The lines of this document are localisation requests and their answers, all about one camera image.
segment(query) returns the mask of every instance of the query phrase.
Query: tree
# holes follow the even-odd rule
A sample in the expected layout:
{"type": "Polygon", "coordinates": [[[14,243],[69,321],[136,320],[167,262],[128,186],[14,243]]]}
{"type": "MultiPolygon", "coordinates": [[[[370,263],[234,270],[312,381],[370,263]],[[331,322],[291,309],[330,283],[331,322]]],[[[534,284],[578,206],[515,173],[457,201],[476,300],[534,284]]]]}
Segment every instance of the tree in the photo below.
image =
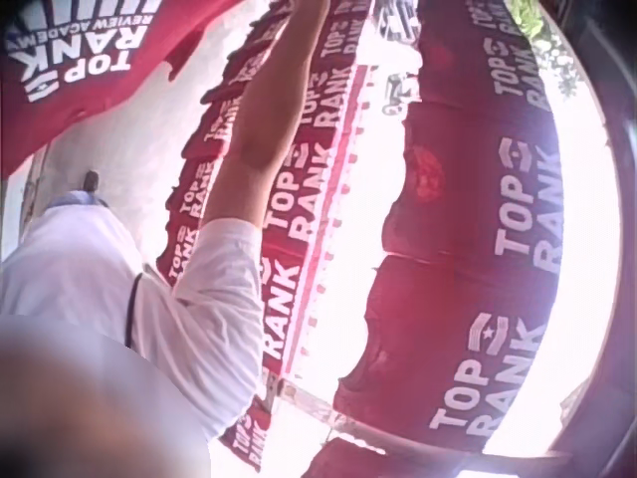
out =
{"type": "Polygon", "coordinates": [[[559,36],[542,18],[536,0],[508,0],[507,6],[531,42],[539,66],[557,76],[559,90],[565,97],[575,95],[581,76],[559,36]]]}

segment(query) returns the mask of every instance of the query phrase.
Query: shoe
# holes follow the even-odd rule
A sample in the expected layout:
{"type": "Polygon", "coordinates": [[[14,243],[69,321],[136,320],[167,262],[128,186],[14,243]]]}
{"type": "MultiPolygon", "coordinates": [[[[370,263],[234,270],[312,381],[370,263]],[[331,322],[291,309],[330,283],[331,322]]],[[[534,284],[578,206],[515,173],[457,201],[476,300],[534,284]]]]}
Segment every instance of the shoe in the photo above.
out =
{"type": "Polygon", "coordinates": [[[82,186],[82,191],[96,192],[99,186],[100,175],[93,170],[87,172],[87,175],[84,176],[84,185],[82,186]]]}

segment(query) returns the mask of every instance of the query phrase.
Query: raised arm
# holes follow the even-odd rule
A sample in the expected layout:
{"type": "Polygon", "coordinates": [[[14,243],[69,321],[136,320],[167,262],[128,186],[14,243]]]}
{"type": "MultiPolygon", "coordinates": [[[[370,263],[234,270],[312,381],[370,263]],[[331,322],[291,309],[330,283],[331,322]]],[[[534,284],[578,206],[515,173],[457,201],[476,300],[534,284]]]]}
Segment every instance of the raised arm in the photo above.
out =
{"type": "Polygon", "coordinates": [[[202,227],[219,218],[263,227],[270,190],[299,127],[328,7],[329,0],[297,0],[270,57],[246,88],[202,227]]]}

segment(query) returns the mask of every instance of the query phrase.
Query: person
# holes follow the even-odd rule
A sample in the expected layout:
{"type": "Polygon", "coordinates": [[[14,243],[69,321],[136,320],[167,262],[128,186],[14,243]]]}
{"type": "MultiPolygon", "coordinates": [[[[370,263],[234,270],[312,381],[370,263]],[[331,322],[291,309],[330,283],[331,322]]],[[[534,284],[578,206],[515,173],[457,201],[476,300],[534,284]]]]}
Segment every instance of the person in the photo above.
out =
{"type": "Polygon", "coordinates": [[[0,314],[63,321],[127,345],[188,399],[207,439],[232,425],[261,380],[261,230],[328,7],[329,0],[297,0],[247,86],[196,247],[172,290],[143,272],[130,234],[95,196],[91,173],[83,191],[31,223],[2,264],[0,314]]]}

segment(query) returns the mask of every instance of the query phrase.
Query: bag strap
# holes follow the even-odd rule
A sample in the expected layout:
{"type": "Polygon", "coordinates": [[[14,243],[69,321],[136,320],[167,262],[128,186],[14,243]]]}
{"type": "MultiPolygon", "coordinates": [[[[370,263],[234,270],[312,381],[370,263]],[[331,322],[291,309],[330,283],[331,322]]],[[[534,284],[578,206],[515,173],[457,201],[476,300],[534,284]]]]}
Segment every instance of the bag strap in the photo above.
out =
{"type": "Polygon", "coordinates": [[[143,276],[143,272],[137,274],[135,281],[132,283],[132,290],[130,291],[130,297],[128,298],[128,311],[126,312],[126,335],[124,337],[123,344],[132,350],[132,321],[134,319],[135,312],[135,297],[137,296],[137,286],[139,286],[139,280],[143,276]]]}

